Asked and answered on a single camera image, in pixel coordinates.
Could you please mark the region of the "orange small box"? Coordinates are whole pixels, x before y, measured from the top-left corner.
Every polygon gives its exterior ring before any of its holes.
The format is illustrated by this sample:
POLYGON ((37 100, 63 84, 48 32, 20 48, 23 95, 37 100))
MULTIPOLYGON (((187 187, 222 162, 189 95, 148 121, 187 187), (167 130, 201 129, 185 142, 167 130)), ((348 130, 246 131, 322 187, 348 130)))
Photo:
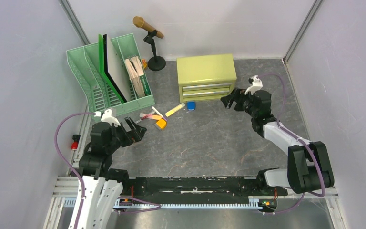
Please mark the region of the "orange small box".
POLYGON ((158 128, 159 130, 163 130, 166 126, 167 122, 163 119, 160 119, 155 123, 155 127, 158 128))

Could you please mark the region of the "yellow-green drawer chest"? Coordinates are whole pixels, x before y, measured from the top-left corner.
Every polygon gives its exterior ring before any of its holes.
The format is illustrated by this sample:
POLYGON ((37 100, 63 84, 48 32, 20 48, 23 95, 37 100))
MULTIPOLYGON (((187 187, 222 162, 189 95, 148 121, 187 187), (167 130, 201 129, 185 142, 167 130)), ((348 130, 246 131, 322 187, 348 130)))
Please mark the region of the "yellow-green drawer chest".
POLYGON ((176 67, 181 102, 219 100, 235 88, 231 54, 180 57, 176 67))

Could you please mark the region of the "blue eraser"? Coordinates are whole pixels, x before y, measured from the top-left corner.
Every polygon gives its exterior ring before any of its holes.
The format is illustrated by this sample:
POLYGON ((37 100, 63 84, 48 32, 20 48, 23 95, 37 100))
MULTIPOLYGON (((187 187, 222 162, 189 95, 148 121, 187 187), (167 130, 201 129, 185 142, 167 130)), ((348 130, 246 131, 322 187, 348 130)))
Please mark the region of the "blue eraser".
POLYGON ((195 101, 189 101, 186 103, 186 107, 188 111, 194 111, 196 109, 196 102, 195 101))

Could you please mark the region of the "green plastic folder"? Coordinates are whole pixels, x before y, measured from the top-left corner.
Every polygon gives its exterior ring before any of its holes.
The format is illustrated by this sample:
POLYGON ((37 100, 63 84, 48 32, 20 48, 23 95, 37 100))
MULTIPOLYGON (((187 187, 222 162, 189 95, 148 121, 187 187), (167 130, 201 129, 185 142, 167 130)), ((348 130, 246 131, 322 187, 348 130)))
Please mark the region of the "green plastic folder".
POLYGON ((103 80, 109 85, 111 90, 115 93, 117 98, 121 103, 125 103, 126 98, 123 93, 118 88, 117 84, 113 80, 111 74, 108 70, 108 57, 107 57, 107 43, 106 43, 107 35, 98 34, 98 44, 99 44, 99 69, 102 75, 103 80))

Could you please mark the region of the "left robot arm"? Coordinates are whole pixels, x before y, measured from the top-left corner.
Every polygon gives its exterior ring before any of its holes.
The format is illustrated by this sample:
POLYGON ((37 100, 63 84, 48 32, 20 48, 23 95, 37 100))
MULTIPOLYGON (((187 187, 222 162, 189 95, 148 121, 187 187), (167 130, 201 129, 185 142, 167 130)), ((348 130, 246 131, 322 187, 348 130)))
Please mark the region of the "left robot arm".
POLYGON ((125 118, 130 130, 115 122, 115 118, 95 123, 91 141, 79 161, 78 195, 69 228, 104 229, 121 194, 131 188, 126 170, 111 169, 112 155, 121 147, 141 141, 147 128, 125 118))

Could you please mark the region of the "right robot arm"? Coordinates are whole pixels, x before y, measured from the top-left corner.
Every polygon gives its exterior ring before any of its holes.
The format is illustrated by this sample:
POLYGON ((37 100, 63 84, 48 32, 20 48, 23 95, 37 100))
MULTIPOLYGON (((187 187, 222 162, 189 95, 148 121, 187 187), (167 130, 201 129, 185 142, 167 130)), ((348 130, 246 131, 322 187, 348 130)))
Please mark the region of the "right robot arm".
POLYGON ((256 189, 263 195, 275 187, 292 189, 297 194, 310 193, 319 197, 335 184, 327 147, 321 141, 311 142, 287 129, 271 112, 271 94, 264 90, 245 93, 235 88, 221 98, 225 108, 232 105, 238 112, 251 116, 253 130, 262 138, 274 143, 287 155, 287 168, 259 171, 256 189))

